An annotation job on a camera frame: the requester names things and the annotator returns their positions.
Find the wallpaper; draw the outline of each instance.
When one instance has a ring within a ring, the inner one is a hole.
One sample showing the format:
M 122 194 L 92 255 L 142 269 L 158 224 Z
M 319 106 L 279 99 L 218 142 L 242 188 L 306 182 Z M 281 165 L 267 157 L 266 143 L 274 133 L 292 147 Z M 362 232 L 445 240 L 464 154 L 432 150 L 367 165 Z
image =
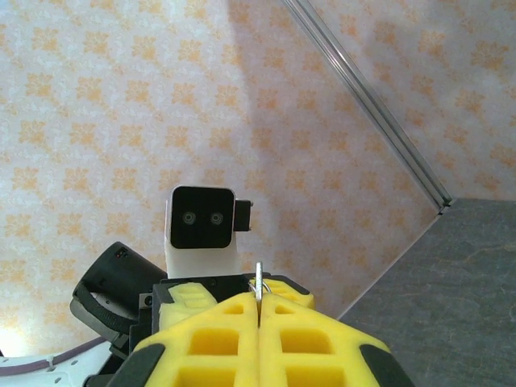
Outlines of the wallpaper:
M 312 0 L 451 195 L 516 199 L 515 0 Z
M 73 287 L 120 240 L 164 268 L 177 184 L 253 200 L 262 260 L 337 316 L 435 217 L 277 1 L 1 3 L 0 346 L 95 333 Z

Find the white camera housing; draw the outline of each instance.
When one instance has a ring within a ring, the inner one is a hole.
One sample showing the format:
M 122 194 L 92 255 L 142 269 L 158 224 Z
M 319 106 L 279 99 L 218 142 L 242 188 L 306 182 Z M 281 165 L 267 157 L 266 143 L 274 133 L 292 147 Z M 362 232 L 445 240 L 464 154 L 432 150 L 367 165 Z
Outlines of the white camera housing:
M 175 248 L 171 241 L 173 197 L 166 202 L 164 226 L 164 254 L 168 278 L 210 277 L 239 274 L 236 233 L 231 231 L 231 242 L 225 248 Z

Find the camera lens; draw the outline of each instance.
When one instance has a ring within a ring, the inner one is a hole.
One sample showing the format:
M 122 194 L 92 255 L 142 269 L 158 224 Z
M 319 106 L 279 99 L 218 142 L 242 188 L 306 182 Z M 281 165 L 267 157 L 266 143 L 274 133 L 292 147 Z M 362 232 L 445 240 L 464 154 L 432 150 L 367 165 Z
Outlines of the camera lens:
M 194 224 L 195 223 L 195 214 L 193 212 L 185 212 L 183 214 L 183 222 L 186 224 Z
M 214 214 L 211 215 L 210 217 L 210 221 L 215 225 L 215 226 L 218 226 L 220 223 L 223 222 L 223 215 L 220 213 L 220 212 L 215 212 Z

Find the black camera face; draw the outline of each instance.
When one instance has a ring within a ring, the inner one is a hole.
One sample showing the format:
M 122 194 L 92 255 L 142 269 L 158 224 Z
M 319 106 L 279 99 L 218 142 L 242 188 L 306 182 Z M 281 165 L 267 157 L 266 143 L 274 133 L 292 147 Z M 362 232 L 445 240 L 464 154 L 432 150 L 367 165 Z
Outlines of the black camera face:
M 177 187 L 172 194 L 170 242 L 175 248 L 226 248 L 234 211 L 230 189 Z

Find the gray floor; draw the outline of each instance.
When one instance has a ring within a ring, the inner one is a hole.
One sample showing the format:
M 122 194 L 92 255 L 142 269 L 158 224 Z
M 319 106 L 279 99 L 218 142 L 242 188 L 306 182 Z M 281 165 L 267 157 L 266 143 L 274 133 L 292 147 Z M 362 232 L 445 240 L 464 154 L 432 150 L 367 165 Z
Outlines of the gray floor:
M 342 321 L 418 387 L 515 387 L 516 203 L 454 203 Z

